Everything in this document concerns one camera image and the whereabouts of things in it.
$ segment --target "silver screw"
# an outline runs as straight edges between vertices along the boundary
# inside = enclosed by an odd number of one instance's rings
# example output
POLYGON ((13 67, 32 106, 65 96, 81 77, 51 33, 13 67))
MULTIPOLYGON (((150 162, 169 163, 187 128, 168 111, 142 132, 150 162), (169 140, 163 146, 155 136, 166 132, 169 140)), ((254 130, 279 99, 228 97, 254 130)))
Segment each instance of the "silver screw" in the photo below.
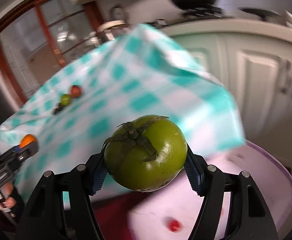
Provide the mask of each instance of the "silver screw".
POLYGON ((52 175, 52 173, 53 173, 52 171, 45 171, 44 172, 44 177, 48 178, 50 175, 52 175))
POLYGON ((248 171, 242 171, 241 174, 245 177, 248 178, 250 176, 248 171))
POLYGON ((216 171, 217 170, 216 166, 214 166, 214 165, 208 165, 207 169, 209 171, 216 171))
POLYGON ((80 164, 80 165, 77 166, 76 169, 77 169, 78 171, 83 171, 83 170, 86 169, 86 165, 85 165, 85 164, 80 164))

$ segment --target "cabinet handle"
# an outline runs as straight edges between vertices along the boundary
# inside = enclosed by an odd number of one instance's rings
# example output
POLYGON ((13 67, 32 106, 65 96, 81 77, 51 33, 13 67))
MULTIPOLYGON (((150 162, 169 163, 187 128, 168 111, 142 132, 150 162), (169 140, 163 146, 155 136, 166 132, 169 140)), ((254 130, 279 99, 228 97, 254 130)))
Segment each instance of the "cabinet handle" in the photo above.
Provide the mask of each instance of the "cabinet handle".
POLYGON ((282 88, 280 88, 280 92, 283 93, 284 95, 287 94, 288 89, 291 86, 292 83, 292 78, 289 74, 291 68, 291 62, 289 60, 286 61, 285 65, 285 74, 286 74, 286 81, 285 84, 282 88))

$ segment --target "window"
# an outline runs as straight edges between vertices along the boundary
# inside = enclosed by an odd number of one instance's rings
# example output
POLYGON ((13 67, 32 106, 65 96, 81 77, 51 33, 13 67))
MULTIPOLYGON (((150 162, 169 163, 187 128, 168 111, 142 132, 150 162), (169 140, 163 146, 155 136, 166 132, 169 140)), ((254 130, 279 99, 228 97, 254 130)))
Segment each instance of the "window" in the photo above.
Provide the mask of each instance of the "window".
POLYGON ((60 68, 99 46, 95 2, 26 0, 0 20, 0 69, 22 106, 60 68))

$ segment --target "purple trim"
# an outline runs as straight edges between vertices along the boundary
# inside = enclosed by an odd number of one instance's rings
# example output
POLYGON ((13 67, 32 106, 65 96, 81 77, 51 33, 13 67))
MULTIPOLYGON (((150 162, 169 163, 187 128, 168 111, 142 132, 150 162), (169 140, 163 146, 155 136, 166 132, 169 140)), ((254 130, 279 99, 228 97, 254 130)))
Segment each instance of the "purple trim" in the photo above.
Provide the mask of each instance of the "purple trim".
MULTIPOLYGON (((256 150, 257 152, 261 153, 263 156, 265 156, 268 160, 270 160, 285 176, 286 178, 289 180, 291 187, 292 187, 292 176, 291 174, 287 171, 287 169, 278 161, 276 160, 276 158, 274 158, 273 156, 271 156, 268 152, 266 152, 263 148, 259 147, 258 145, 246 140, 246 144, 247 146, 253 148, 254 150, 256 150)), ((285 214, 283 214, 283 216, 281 217, 281 219, 278 222, 278 225, 276 226, 277 231, 281 228, 281 226, 284 224, 284 222, 286 221, 288 215, 290 214, 292 210, 292 199, 290 200, 290 203, 286 209, 285 214)))

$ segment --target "tomato calyx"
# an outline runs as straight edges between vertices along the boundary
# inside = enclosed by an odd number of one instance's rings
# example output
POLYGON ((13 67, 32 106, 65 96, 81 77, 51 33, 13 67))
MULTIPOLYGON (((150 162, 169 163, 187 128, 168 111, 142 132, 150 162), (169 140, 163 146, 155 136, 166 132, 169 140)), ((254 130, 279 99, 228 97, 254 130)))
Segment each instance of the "tomato calyx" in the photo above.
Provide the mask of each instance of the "tomato calyx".
POLYGON ((143 162, 149 162, 149 161, 154 161, 158 157, 157 150, 155 147, 152 145, 150 140, 143 135, 143 133, 155 122, 159 120, 164 120, 169 117, 167 116, 155 116, 154 118, 148 120, 147 122, 143 123, 139 127, 135 127, 135 125, 132 122, 126 122, 122 123, 119 126, 123 126, 125 129, 125 132, 114 135, 113 137, 107 138, 104 142, 104 145, 107 143, 115 142, 115 141, 123 141, 124 143, 122 144, 121 149, 119 150, 119 161, 116 165, 116 169, 118 169, 124 158, 126 153, 134 146, 139 145, 144 147, 146 152, 149 154, 148 157, 144 158, 141 160, 141 163, 143 162))

